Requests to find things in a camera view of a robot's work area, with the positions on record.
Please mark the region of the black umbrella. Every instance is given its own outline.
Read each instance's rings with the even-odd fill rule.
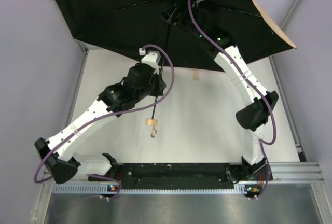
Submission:
[[[185,1],[56,0],[75,39],[138,61],[140,47],[164,45],[169,25],[165,16],[183,8]],[[218,28],[232,36],[247,63],[295,47],[253,0],[213,1],[218,5]],[[172,25],[167,52],[175,66],[220,71],[204,47],[204,38]]]

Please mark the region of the open umbrella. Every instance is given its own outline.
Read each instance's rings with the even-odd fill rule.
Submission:
[[[167,52],[174,66],[221,71],[204,49],[204,38],[167,23],[164,16],[182,1],[56,0],[77,40],[139,61],[138,49],[147,43],[163,46],[171,24]],[[295,48],[254,0],[213,1],[218,27],[231,35],[247,63]]]

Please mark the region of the cable connector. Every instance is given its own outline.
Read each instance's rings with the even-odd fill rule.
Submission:
[[[140,48],[139,53],[140,53],[140,56],[146,55],[146,49]]]

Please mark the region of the gray wall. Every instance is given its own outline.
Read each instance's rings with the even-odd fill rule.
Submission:
[[[297,50],[277,55],[300,139],[332,193],[332,0],[304,0],[286,33]]]
[[[0,223],[29,223],[39,137],[62,129],[84,57],[54,0],[0,0]]]

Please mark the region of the purple cable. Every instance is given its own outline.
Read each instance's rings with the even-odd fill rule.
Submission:
[[[91,177],[95,177],[95,178],[98,178],[98,179],[104,179],[104,180],[108,180],[108,181],[113,181],[115,183],[117,183],[119,185],[119,189],[117,190],[117,193],[116,194],[110,194],[110,199],[111,200],[114,200],[116,197],[119,196],[119,193],[122,189],[122,184],[121,182],[115,180],[115,179],[112,179],[112,178],[108,178],[108,177],[105,177],[105,176],[99,176],[99,175],[89,175]],[[87,197],[84,197],[80,200],[78,200],[76,203],[74,203],[73,205],[71,205],[69,208],[66,209],[66,211],[60,213],[60,214],[57,214],[55,212],[55,206],[53,205],[53,208],[52,208],[52,212],[53,212],[53,215],[56,217],[56,218],[61,218],[62,216],[64,216],[65,214],[67,214],[69,211],[71,211],[74,207],[76,207],[77,205],[81,204],[82,202],[84,202],[85,200],[88,200],[88,199],[91,199],[91,198],[100,198],[100,195],[89,195]]]
[[[159,46],[157,45],[153,45],[153,44],[147,44],[143,47],[143,49],[146,49],[146,48],[155,48],[157,50],[159,50],[167,59],[168,63],[170,64],[170,67],[171,67],[171,71],[172,71],[172,81],[171,81],[171,84],[170,84],[170,87],[168,88],[167,92],[159,99],[157,100],[156,102],[150,104],[150,105],[147,105],[147,106],[144,106],[144,107],[140,107],[140,108],[137,108],[137,109],[131,109],[131,110],[127,110],[127,111],[118,111],[116,113],[110,113],[110,114],[106,114],[106,115],[103,115],[103,116],[100,116],[98,118],[95,118],[87,123],[85,123],[84,125],[82,125],[81,127],[77,128],[77,132],[79,132],[80,130],[84,129],[85,127],[87,127],[88,125],[92,124],[92,123],[95,123],[96,121],[98,120],[101,120],[101,119],[105,119],[105,118],[108,118],[108,117],[111,117],[111,116],[114,116],[114,115],[121,115],[121,114],[128,114],[128,113],[135,113],[137,111],[142,111],[142,110],[145,110],[145,109],[148,109],[150,107],[153,107],[157,104],[159,104],[160,102],[162,102],[168,95],[169,93],[171,92],[172,88],[173,88],[173,85],[174,85],[174,76],[175,76],[175,71],[174,71],[174,66],[173,66],[173,63],[170,59],[170,57],[166,54],[166,52],[160,48]],[[40,170],[42,169],[44,163],[46,162],[46,160],[54,153],[56,152],[57,149],[59,149],[61,146],[63,146],[66,142],[68,142],[73,136],[75,135],[75,133],[73,132],[71,135],[69,135],[67,138],[65,138],[62,142],[60,142],[57,146],[55,146],[50,152],[48,152],[46,154],[46,156],[41,160],[40,164],[38,165],[37,167],[37,170],[35,172],[35,175],[34,175],[34,178],[33,178],[33,181],[36,183],[36,184],[40,184],[40,183],[43,183],[49,179],[51,179],[52,177],[47,177],[45,179],[42,179],[42,180],[38,180],[38,174],[40,172]]]
[[[214,40],[212,40],[208,35],[206,35],[206,33],[198,26],[198,23],[196,22],[194,16],[193,16],[193,13],[192,13],[192,8],[191,8],[191,0],[188,0],[188,11],[189,11],[189,15],[190,15],[190,18],[191,18],[191,21],[192,23],[194,24],[194,26],[196,27],[196,29],[201,33],[202,36],[204,36],[214,47],[216,47],[221,53],[223,53],[235,66],[235,68],[239,71],[240,75],[242,75],[242,78],[248,83],[249,86],[251,86],[257,93],[258,95],[263,99],[264,103],[266,104],[267,106],[267,109],[269,111],[269,114],[271,116],[271,122],[272,122],[272,127],[273,127],[273,138],[272,138],[272,141],[271,142],[266,142],[264,141],[263,139],[259,139],[259,142],[260,142],[260,147],[261,147],[261,150],[262,150],[262,153],[263,153],[263,156],[265,157],[266,159],[266,163],[267,163],[267,167],[268,167],[268,175],[267,175],[267,179],[266,179],[266,182],[265,182],[265,185],[263,187],[263,190],[261,192],[261,194],[259,195],[259,197],[262,196],[262,194],[266,191],[266,187],[267,187],[267,184],[268,184],[268,180],[270,178],[270,173],[271,173],[271,170],[270,170],[270,164],[269,164],[269,160],[266,156],[266,153],[264,151],[264,147],[263,147],[263,144],[266,144],[266,145],[273,145],[275,143],[275,140],[276,140],[276,124],[275,124],[275,119],[274,119],[274,115],[273,115],[273,111],[272,111],[272,108],[268,102],[268,100],[264,97],[264,95],[255,87],[255,85],[253,85],[250,80],[244,75],[244,73],[242,72],[242,70],[240,69],[240,67],[238,66],[238,64],[235,62],[235,60],[222,48],[220,47]]]

